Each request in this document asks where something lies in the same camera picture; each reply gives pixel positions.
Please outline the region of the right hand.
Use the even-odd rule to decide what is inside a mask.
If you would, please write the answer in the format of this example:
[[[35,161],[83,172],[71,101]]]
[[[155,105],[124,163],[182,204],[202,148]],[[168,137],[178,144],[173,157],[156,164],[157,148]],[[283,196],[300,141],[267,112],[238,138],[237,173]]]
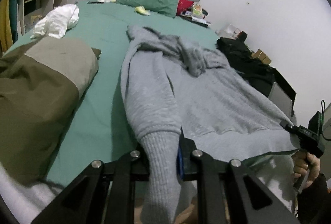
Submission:
[[[309,152],[296,152],[293,156],[292,181],[297,183],[303,178],[301,188],[306,189],[312,185],[320,173],[320,159]]]

